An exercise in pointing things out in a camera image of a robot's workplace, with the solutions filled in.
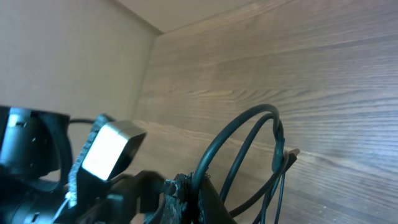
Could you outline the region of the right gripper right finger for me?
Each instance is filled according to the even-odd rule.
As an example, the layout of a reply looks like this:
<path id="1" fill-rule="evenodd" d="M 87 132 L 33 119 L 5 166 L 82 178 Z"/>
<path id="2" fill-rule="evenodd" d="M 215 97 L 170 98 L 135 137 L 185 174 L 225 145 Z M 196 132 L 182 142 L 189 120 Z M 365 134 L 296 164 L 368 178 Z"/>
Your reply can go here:
<path id="1" fill-rule="evenodd" d="M 199 223 L 236 224 L 207 176 L 203 178 L 198 193 L 198 211 Z"/>

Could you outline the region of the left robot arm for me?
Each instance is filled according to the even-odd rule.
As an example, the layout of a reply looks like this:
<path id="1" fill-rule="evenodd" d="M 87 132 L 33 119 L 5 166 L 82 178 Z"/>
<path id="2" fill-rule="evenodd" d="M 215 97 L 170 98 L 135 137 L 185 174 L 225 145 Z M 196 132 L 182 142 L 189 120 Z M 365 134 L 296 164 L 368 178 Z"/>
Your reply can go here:
<path id="1" fill-rule="evenodd" d="M 125 174 L 146 132 L 105 114 L 72 157 L 68 115 L 1 108 L 2 223 L 160 223 L 164 179 Z"/>

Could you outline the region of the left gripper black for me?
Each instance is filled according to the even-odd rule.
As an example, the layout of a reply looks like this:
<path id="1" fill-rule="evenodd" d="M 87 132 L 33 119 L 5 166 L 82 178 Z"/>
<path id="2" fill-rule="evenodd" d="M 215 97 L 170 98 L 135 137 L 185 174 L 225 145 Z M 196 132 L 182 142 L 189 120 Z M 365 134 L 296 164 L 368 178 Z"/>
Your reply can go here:
<path id="1" fill-rule="evenodd" d="M 154 213 L 160 207 L 165 179 L 144 170 L 135 176 L 125 175 L 116 181 L 105 198 L 74 218 L 75 223 L 130 223 L 138 213 Z"/>

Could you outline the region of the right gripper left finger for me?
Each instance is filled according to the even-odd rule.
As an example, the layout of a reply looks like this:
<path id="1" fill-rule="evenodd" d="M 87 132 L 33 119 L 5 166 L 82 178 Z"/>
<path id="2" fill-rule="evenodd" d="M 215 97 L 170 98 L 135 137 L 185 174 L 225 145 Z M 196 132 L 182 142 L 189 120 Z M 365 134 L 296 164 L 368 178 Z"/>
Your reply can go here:
<path id="1" fill-rule="evenodd" d="M 177 174 L 166 179 L 156 172 L 144 177 L 144 222 L 189 223 L 193 174 Z"/>

